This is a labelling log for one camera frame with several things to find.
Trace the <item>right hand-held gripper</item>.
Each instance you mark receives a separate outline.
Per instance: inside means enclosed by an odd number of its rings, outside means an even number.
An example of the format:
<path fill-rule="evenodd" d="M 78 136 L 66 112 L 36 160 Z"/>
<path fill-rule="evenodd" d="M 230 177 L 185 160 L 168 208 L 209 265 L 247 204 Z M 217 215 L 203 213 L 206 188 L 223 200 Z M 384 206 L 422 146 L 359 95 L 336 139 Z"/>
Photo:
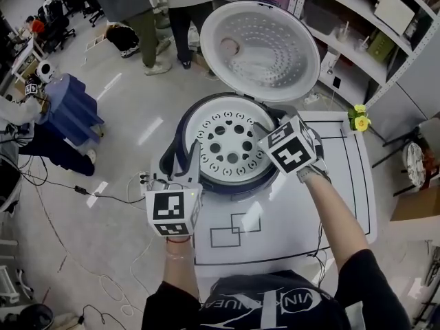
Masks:
<path fill-rule="evenodd" d="M 261 123 L 252 125 L 259 148 L 268 156 L 280 173 L 305 175 L 309 169 L 319 175 L 327 174 L 324 148 L 320 135 L 309 127 L 293 106 L 274 107 L 280 125 L 267 129 Z"/>

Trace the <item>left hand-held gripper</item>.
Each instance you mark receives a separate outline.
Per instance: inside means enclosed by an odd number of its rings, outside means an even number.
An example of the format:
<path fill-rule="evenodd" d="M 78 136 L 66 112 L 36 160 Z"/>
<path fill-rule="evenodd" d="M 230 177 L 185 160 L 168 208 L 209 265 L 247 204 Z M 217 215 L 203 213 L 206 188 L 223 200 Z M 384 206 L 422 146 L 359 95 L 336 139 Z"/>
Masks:
<path fill-rule="evenodd" d="M 161 237 L 190 237 L 202 208 L 203 187 L 200 184 L 201 143 L 195 140 L 188 161 L 173 158 L 170 179 L 150 175 L 145 201 L 148 223 Z"/>

